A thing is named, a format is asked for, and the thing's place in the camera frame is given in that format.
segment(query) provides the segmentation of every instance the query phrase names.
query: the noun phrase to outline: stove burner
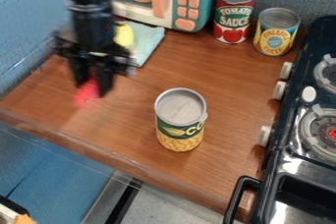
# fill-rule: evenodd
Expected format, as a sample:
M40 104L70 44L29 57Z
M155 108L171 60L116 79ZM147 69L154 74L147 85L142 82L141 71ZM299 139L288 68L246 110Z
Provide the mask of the stove burner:
M336 115L315 119L310 125L311 134L332 148L336 148Z
M303 145L322 158L336 162L336 109L312 106L299 126Z
M319 86L336 94L336 58L331 58L327 54L323 59L323 61L316 65L313 75Z

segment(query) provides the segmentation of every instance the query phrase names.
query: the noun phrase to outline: tomato sauce can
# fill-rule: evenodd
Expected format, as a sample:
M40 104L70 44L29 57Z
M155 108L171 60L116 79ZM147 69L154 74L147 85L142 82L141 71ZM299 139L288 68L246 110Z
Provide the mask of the tomato sauce can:
M300 17L291 10L269 8L259 15L253 45L256 50L269 56L288 53L297 35Z
M156 135L167 149L189 151L201 143L207 119L204 98L189 88L176 87L155 101Z
M225 43L239 43L249 36L256 0L217 0L214 36Z

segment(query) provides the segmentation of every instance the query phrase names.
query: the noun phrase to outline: toy stove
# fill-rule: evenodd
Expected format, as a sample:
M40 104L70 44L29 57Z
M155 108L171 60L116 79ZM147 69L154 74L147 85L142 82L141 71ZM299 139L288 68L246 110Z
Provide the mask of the toy stove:
M262 127L262 180L238 181L224 223L245 190L256 191L253 224L336 223L336 16L316 20L295 63L286 62L273 97L282 107Z

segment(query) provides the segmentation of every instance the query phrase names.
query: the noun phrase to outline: microwave button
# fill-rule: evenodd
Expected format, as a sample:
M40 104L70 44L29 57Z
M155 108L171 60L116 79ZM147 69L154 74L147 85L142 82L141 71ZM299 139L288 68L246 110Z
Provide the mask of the microwave button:
M198 10L197 9L190 9L188 11L188 17L190 19L193 19L193 20L198 19Z
M178 0L178 4L181 6L186 6L187 5L187 0Z
M199 7L199 0L189 0L189 6L191 8L198 8Z
M178 16L185 17L187 15L187 8L179 7Z
M177 28L186 30L186 31L192 31L195 29L195 22L190 21L190 20L185 20L185 19L178 19L175 22L175 25Z

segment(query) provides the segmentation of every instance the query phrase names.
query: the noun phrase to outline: stove knob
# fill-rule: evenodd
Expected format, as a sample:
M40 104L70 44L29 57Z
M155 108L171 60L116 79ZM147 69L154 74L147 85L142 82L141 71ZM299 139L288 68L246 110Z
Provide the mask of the stove knob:
M262 126L259 138L257 139L257 143L262 147L266 147L269 140L270 132L271 128L269 126Z
M273 98L277 100L281 100L282 97L284 96L285 89L286 89L286 83L282 81L278 81L274 87Z
M314 89L312 86L305 87L301 98L304 102L313 102L316 99L316 89Z
M281 69L280 79L287 80L291 75L292 68L293 63L285 62Z

